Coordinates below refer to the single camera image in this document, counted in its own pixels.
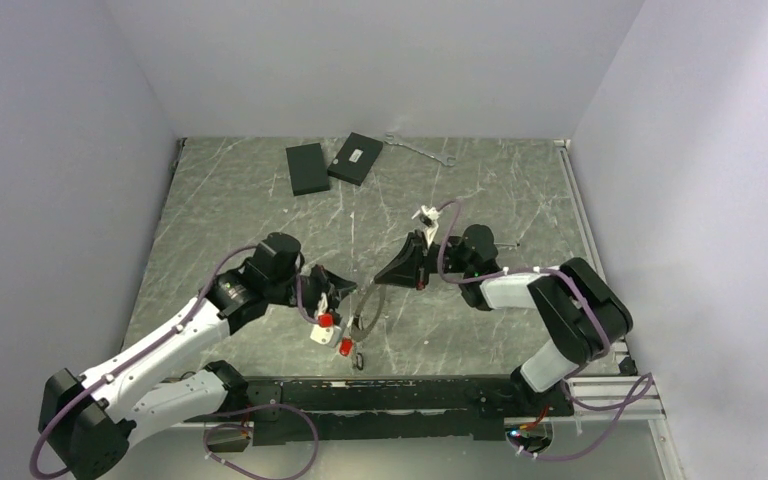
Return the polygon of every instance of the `black rectangular pad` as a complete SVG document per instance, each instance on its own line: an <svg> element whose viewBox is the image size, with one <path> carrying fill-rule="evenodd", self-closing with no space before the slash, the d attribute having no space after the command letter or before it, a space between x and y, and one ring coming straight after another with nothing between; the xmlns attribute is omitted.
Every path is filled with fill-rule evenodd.
<svg viewBox="0 0 768 480"><path fill-rule="evenodd" d="M290 168L290 185L293 196L324 192L331 189L325 170L325 156L318 143L287 148L287 166Z"/></svg>
<svg viewBox="0 0 768 480"><path fill-rule="evenodd" d="M383 148L383 142L352 133L331 161L328 175L360 186Z"/></svg>

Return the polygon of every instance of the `marble tabletop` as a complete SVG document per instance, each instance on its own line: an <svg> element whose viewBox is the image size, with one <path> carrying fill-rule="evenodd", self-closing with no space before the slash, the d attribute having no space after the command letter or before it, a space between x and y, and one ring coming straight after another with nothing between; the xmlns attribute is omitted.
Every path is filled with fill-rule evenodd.
<svg viewBox="0 0 768 480"><path fill-rule="evenodd" d="M189 138L155 233L123 348L168 320L234 247L281 231L302 244L307 265L320 263L366 285L418 226L422 204L460 197L455 234L488 225L499 264L556 265L586 257L560 155L551 140L419 138L417 145L457 156L444 167L385 145L360 187L331 179L331 190L293 197L284 149L321 142L333 158L344 138ZM451 213L441 216L441 228ZM349 315L357 295L340 307ZM372 298L366 311L374 308ZM548 339L535 310L480 312L435 276L422 292L387 288L384 314L364 340L364 370L309 339L298 312L271 306L233 337L182 363L176 373L224 359L246 376L420 376L508 374ZM615 374L611 357L590 373Z"/></svg>

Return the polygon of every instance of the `metal wrench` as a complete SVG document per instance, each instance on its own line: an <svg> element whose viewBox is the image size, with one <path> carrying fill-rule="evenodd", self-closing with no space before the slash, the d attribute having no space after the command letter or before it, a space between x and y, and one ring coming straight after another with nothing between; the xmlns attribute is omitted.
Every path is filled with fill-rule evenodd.
<svg viewBox="0 0 768 480"><path fill-rule="evenodd" d="M398 137L393 133L384 134L384 143L395 145L397 147L405 147L408 150L413 150L414 152L420 155L425 155L426 157L433 158L434 160L437 160L438 162L442 163L447 167L455 166L455 157L453 155L448 155L446 153L429 152L428 150L425 150L423 148L411 145L410 143L404 141L401 137Z"/></svg>

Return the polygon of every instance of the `red object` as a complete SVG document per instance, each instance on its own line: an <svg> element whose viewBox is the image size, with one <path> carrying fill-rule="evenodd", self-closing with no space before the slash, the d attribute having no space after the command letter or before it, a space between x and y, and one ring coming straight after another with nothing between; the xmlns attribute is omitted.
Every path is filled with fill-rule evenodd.
<svg viewBox="0 0 768 480"><path fill-rule="evenodd" d="M352 343L351 338L344 338L340 340L340 355L344 357L348 357L350 353L352 353L352 347L354 346L354 343Z"/></svg>
<svg viewBox="0 0 768 480"><path fill-rule="evenodd" d="M334 316L330 313L323 313L319 316L319 326L322 328L334 326Z"/></svg>

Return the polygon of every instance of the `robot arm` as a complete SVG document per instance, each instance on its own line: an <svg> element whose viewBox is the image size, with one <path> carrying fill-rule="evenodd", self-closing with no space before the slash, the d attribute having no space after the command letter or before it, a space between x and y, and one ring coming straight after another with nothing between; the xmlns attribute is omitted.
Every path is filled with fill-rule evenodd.
<svg viewBox="0 0 768 480"><path fill-rule="evenodd" d="M527 403L539 403L542 393L598 358L631 330L628 310L584 259L515 273L497 263L499 252L490 228L476 224L461 236L445 238L442 262L438 262L441 245L433 238L439 213L422 206L414 217L419 217L422 227L408 234L396 258L375 276L375 283L422 290L432 273L462 274L459 280L447 281L459 285L470 307L484 311L536 308L551 338L511 374ZM588 309L608 344L595 329Z"/></svg>
<svg viewBox="0 0 768 480"><path fill-rule="evenodd" d="M185 359L263 316L269 304L297 307L307 318L327 316L334 325L342 325L337 307L356 284L319 265L303 276L299 273L303 264L298 240L272 233L240 267L217 275L207 292L190 299L127 350L80 376L63 369L49 378L40 412L41 433L65 405L84 395L48 428L49 445L75 478L103 475L129 447L188 418L244 408L249 403L247 383L226 362L210 363L176 383L159 382ZM206 301L182 325L201 297ZM125 364L127 368L111 373Z"/></svg>

